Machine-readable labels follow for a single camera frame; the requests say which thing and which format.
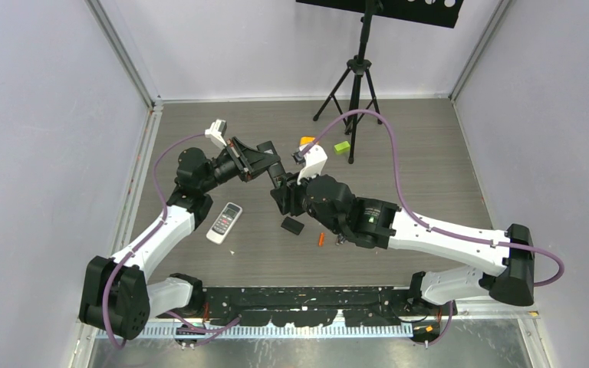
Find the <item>black battery cover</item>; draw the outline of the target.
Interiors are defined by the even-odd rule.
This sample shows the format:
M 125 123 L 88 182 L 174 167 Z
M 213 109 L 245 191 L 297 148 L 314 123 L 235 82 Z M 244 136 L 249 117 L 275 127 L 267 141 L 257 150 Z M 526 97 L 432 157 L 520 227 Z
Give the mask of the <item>black battery cover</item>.
M 281 223 L 281 227 L 294 235 L 300 235 L 304 229 L 304 224 L 292 217 L 285 217 Z

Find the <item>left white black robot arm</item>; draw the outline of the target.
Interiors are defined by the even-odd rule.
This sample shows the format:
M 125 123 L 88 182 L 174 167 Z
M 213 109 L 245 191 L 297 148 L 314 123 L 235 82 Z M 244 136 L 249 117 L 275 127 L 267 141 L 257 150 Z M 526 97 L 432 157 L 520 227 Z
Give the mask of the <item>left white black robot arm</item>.
M 176 186 L 169 198 L 160 197 L 163 207 L 158 218 L 127 247 L 87 264 L 80 322 L 104 330 L 116 343 L 118 337 L 136 338 L 150 318 L 170 311 L 198 316 L 205 305 L 199 279 L 171 274 L 148 284 L 150 276 L 206 219 L 213 204 L 210 191 L 234 178 L 249 182 L 280 161 L 268 143 L 252 148 L 236 137 L 213 158 L 197 147 L 183 150 L 177 160 Z

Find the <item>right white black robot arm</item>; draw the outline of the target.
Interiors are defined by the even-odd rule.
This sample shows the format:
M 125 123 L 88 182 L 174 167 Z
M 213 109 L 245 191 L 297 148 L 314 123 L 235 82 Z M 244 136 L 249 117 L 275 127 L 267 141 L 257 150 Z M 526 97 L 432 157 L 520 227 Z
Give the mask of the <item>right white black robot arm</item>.
M 413 274 L 407 304 L 416 314 L 455 299 L 488 295 L 513 306 L 534 303 L 534 257 L 529 230 L 485 230 L 429 219 L 416 222 L 392 202 L 355 196 L 328 175 L 272 180 L 271 197 L 283 215 L 307 214 L 341 240 L 362 248 L 420 251 L 461 263 L 448 271 Z

